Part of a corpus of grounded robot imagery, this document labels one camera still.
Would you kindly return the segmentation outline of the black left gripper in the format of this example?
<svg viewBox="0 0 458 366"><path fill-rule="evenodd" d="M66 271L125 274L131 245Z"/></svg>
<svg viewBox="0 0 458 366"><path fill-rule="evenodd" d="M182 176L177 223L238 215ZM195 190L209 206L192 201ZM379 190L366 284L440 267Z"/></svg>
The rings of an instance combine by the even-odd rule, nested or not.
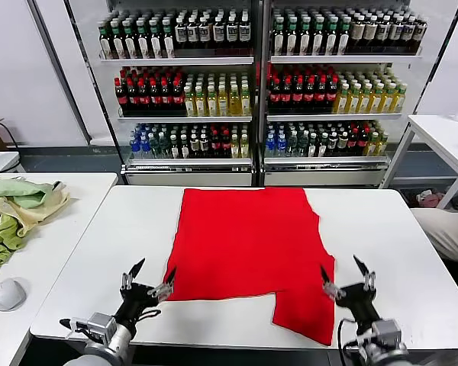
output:
<svg viewBox="0 0 458 366"><path fill-rule="evenodd" d="M144 262L145 258L142 258L128 273L122 274L121 297L123 301L114 318L117 324L128 330L135 330L136 324L143 319L160 315L161 310L156 308L159 300L166 300L174 291L176 268L169 273L168 278L162 284L155 288L133 283Z"/></svg>

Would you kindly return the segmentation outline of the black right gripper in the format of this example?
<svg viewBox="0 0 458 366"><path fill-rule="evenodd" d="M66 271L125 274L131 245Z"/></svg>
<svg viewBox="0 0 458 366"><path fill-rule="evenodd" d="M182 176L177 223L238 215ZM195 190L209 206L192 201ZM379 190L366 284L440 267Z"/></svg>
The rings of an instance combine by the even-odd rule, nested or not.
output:
<svg viewBox="0 0 458 366"><path fill-rule="evenodd" d="M350 310L359 329L370 329L375 321L381 320L373 306L373 300L376 297L376 273L370 271L356 255L353 256L353 259L363 276L363 283L339 288L321 265L323 290L330 299L335 301L336 305Z"/></svg>

